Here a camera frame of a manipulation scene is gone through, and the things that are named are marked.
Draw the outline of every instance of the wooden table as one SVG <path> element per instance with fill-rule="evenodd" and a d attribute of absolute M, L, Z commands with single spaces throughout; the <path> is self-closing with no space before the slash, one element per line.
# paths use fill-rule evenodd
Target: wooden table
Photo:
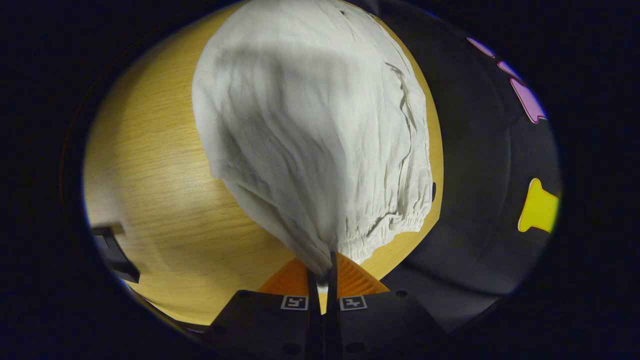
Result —
<path fill-rule="evenodd" d="M 195 127 L 191 80 L 205 43 L 242 3 L 193 23 L 124 72 L 88 139 L 84 196 L 92 227 L 116 238 L 140 271 L 131 287 L 176 320 L 208 325 L 240 289 L 256 290 L 294 255 L 251 220 L 213 179 Z M 377 279 L 400 263 L 440 217 L 442 139 L 427 96 L 430 160 L 438 195 L 422 230 L 397 235 L 362 266 Z M 321 302 L 326 302 L 326 294 Z"/>

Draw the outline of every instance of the white cloth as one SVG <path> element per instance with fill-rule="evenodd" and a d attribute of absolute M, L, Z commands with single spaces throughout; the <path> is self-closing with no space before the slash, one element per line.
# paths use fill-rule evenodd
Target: white cloth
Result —
<path fill-rule="evenodd" d="M 211 175 L 317 274 L 331 249 L 361 263 L 431 209 L 424 93 L 354 6 L 245 4 L 202 52 L 193 112 Z"/>

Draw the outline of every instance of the pink shape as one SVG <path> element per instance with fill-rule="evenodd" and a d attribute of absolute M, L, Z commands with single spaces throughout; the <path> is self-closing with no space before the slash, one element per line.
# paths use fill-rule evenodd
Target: pink shape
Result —
<path fill-rule="evenodd" d="M 498 67 L 502 69 L 504 72 L 506 72 L 507 74 L 513 76 L 514 78 L 520 79 L 520 76 L 518 76 L 518 74 L 516 74 L 516 72 L 513 71 L 513 69 L 509 65 L 507 65 L 506 62 L 504 62 L 504 60 L 501 60 L 500 62 L 498 62 Z"/>
<path fill-rule="evenodd" d="M 492 58 L 495 57 L 495 54 L 493 53 L 493 51 L 489 50 L 488 47 L 484 46 L 483 44 L 480 44 L 479 42 L 475 41 L 472 38 L 467 38 L 467 40 L 469 40 L 469 42 L 471 44 L 473 44 L 475 47 L 477 47 L 480 51 L 482 51 L 485 55 L 487 56 L 491 56 Z"/>
<path fill-rule="evenodd" d="M 545 112 L 542 111 L 542 107 L 536 100 L 536 97 L 533 95 L 531 90 L 529 90 L 526 86 L 522 86 L 516 79 L 510 79 L 511 86 L 513 86 L 513 90 L 515 90 L 520 102 L 522 103 L 522 107 L 524 111 L 529 116 L 529 120 L 532 123 L 537 124 L 540 119 L 547 119 Z"/>

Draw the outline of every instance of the white fabric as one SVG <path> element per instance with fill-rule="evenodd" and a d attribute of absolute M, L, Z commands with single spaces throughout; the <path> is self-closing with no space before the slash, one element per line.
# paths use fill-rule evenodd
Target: white fabric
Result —
<path fill-rule="evenodd" d="M 431 209 L 424 93 L 354 6 L 242 6 L 202 52 L 193 112 L 211 175 L 317 274 L 331 249 L 361 263 Z"/>

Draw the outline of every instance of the wrinkled white garment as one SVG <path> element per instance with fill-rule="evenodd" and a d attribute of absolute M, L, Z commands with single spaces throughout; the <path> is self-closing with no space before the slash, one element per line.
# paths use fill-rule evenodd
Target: wrinkled white garment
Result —
<path fill-rule="evenodd" d="M 331 249 L 361 263 L 431 209 L 424 93 L 361 9 L 250 1 L 205 46 L 193 112 L 211 175 L 317 274 Z"/>

